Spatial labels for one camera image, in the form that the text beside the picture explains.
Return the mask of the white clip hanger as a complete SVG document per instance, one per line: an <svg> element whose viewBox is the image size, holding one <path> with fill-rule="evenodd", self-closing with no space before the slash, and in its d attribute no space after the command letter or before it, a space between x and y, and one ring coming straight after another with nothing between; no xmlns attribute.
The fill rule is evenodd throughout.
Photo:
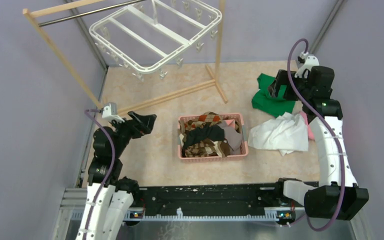
<svg viewBox="0 0 384 240"><path fill-rule="evenodd" d="M200 53L218 34L222 12L201 0L148 0L122 7L93 23L94 44L114 66L145 75L167 75L165 66L182 67L184 55Z"/></svg>

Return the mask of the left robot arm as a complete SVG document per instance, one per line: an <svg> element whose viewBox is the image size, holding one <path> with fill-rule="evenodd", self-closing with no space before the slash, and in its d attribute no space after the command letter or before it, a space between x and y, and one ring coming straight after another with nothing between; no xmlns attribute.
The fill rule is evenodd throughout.
<svg viewBox="0 0 384 240"><path fill-rule="evenodd" d="M123 167L120 156L132 139L152 132L157 116L130 111L130 118L126 119L108 106L84 113L98 129L93 133L94 153L87 171L87 195L76 239L115 240L129 208L141 198L136 180L119 178Z"/></svg>

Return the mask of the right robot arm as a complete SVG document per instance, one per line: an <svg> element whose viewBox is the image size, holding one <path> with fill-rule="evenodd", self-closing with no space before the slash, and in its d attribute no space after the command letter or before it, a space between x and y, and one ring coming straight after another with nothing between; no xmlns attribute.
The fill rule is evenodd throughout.
<svg viewBox="0 0 384 240"><path fill-rule="evenodd" d="M279 206L287 206L292 200L304 206L310 218L350 221L368 202L369 191L359 187L354 177L343 140L343 112L339 101L331 98L334 70L314 66L305 70L303 77L295 77L281 69L268 90L271 96L285 100L303 101L302 110L308 118L317 146L320 179L317 186L298 179L279 179L280 188L273 192L273 200Z"/></svg>

